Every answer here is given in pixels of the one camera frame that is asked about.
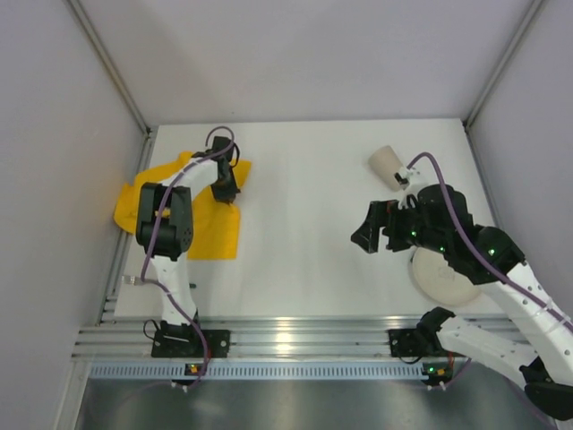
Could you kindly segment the yellow cartoon print cloth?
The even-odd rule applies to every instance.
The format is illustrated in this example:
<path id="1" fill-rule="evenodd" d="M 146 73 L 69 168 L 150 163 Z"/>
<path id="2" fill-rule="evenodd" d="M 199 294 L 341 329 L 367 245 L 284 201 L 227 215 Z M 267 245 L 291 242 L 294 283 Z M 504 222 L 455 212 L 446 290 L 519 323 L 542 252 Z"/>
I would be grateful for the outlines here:
<path id="1" fill-rule="evenodd" d="M 115 205 L 114 222 L 134 234 L 141 187 L 172 176 L 191 160 L 192 153 L 183 151 L 167 164 L 148 168 L 123 185 Z M 217 202 L 213 192 L 205 189 L 193 198 L 193 241 L 187 252 L 189 260 L 233 260 L 240 234 L 241 212 L 237 205 Z"/>

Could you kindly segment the beige paper cup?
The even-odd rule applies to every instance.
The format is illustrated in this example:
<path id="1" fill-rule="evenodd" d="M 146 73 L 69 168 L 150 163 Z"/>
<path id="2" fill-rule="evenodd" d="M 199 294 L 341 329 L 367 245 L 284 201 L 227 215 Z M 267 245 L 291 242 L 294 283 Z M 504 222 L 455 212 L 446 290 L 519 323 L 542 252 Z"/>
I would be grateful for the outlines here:
<path id="1" fill-rule="evenodd" d="M 391 146 L 383 146 L 377 149 L 368 158 L 371 171 L 393 192 L 399 192 L 406 188 L 406 166 L 399 159 Z"/>

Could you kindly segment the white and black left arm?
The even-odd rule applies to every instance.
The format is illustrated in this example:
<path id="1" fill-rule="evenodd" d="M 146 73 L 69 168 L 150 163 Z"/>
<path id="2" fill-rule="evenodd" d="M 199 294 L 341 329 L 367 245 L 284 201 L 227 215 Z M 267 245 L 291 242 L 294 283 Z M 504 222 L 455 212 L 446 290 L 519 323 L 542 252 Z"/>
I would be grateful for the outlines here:
<path id="1" fill-rule="evenodd" d="M 168 328 L 199 328 L 185 262 L 194 237 L 192 203 L 205 190 L 217 203 L 234 202 L 239 155 L 234 136 L 208 137 L 205 149 L 174 174 L 141 186 L 135 229 L 144 251 L 140 278 L 160 289 L 161 322 Z"/>

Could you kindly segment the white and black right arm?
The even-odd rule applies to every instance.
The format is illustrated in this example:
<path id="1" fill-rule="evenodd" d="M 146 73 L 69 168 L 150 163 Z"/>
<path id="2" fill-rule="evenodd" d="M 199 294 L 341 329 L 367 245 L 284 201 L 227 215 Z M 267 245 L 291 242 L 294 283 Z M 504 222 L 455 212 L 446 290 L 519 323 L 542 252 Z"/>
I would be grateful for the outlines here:
<path id="1" fill-rule="evenodd" d="M 501 308 L 525 345 L 488 332 L 437 306 L 411 338 L 421 357 L 452 352 L 502 374 L 545 415 L 572 418 L 572 322 L 537 281 L 524 253 L 502 230 L 474 223 L 466 197 L 449 185 L 428 185 L 398 200 L 372 201 L 352 243 L 368 254 L 381 237 L 394 253 L 411 247 L 444 258 Z"/>

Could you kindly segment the cream round plate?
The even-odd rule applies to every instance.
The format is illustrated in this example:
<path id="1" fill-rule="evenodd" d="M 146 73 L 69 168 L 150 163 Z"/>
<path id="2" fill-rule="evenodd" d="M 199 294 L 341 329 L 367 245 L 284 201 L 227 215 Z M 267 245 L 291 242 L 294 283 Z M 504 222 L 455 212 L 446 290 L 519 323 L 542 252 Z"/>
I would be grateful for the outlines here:
<path id="1" fill-rule="evenodd" d="M 466 276 L 455 272 L 443 255 L 434 251 L 416 248 L 409 269 L 415 285 L 440 305 L 459 307 L 481 295 L 478 287 Z"/>

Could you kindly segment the left aluminium corner post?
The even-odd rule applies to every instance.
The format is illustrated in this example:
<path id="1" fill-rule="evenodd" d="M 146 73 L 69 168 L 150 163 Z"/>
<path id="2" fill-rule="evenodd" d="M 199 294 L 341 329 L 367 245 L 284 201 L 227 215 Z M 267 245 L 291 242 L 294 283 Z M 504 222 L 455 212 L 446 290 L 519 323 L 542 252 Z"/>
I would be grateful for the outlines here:
<path id="1" fill-rule="evenodd" d="M 137 107 L 123 76 L 115 65 L 112 56 L 108 53 L 103 40 L 99 36 L 98 31 L 93 24 L 92 19 L 87 14 L 82 2 L 78 0 L 64 0 L 64 4 L 70 10 L 72 17 L 80 26 L 81 32 L 88 40 L 96 57 L 106 72 L 108 79 L 111 81 L 118 96 L 127 108 L 131 118 L 138 126 L 139 130 L 144 135 L 148 135 L 150 133 L 150 126 L 147 124 L 147 121 L 144 119 L 140 109 Z"/>

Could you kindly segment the aluminium corner post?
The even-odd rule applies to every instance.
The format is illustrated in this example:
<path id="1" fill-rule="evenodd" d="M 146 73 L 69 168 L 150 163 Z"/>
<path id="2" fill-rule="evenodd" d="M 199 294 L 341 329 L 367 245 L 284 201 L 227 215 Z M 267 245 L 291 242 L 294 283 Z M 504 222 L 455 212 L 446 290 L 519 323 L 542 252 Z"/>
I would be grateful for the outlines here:
<path id="1" fill-rule="evenodd" d="M 99 36 L 98 31 L 93 24 L 92 19 L 87 14 L 82 2 L 78 0 L 64 0 L 64 4 L 70 10 L 72 17 L 80 26 L 81 32 L 88 40 L 96 57 L 106 72 L 108 79 L 111 81 L 118 96 L 127 108 L 131 118 L 138 126 L 139 130 L 144 135 L 148 135 L 150 133 L 150 126 L 147 124 L 147 121 L 144 119 L 140 109 L 137 107 L 123 76 L 115 65 L 112 56 L 108 53 L 103 40 Z"/>
<path id="2" fill-rule="evenodd" d="M 468 114 L 462 121 L 464 130 L 467 133 L 471 130 L 475 121 L 482 113 L 489 99 L 492 97 L 492 94 L 499 86 L 519 49 L 525 43 L 528 33 L 534 27 L 535 22 L 538 20 L 547 4 L 548 1 L 546 0 L 534 0 L 528 2 L 515 29 L 511 31 L 508 41 L 504 44 L 498 59 L 495 61 L 483 87 L 478 92 Z"/>

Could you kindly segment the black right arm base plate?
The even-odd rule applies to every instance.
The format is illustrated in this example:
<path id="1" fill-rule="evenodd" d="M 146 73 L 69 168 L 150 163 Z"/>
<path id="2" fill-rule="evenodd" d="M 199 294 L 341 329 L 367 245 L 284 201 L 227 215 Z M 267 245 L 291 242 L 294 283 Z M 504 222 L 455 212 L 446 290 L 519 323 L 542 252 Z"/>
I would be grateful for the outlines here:
<path id="1" fill-rule="evenodd" d="M 388 330 L 388 336 L 391 356 L 407 365 L 448 355 L 435 335 L 423 334 L 417 329 L 392 329 Z"/>

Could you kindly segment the right aluminium corner post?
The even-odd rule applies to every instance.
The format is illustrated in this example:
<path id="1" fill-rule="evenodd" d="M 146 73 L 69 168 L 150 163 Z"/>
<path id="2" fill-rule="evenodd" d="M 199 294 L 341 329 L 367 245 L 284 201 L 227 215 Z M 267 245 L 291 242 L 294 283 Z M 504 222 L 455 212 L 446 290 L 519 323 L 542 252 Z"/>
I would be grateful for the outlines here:
<path id="1" fill-rule="evenodd" d="M 534 0 L 528 2 L 515 29 L 511 31 L 508 41 L 504 44 L 498 59 L 495 61 L 483 87 L 478 92 L 468 114 L 462 121 L 464 130 L 467 133 L 471 130 L 475 121 L 482 113 L 489 99 L 492 97 L 492 94 L 499 86 L 519 49 L 525 43 L 528 33 L 534 27 L 535 22 L 538 20 L 547 4 L 548 1 L 546 0 Z"/>

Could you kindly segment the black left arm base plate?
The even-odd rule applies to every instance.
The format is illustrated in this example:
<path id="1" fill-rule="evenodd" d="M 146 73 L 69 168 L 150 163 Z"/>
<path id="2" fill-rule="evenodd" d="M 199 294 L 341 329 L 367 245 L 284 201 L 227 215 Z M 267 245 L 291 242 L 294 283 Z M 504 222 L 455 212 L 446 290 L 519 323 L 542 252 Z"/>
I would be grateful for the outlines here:
<path id="1" fill-rule="evenodd" d="M 205 330 L 202 334 L 207 344 L 207 358 L 227 357 L 230 331 Z M 155 333 L 150 355 L 154 358 L 203 358 L 204 349 L 193 327 L 175 327 Z"/>

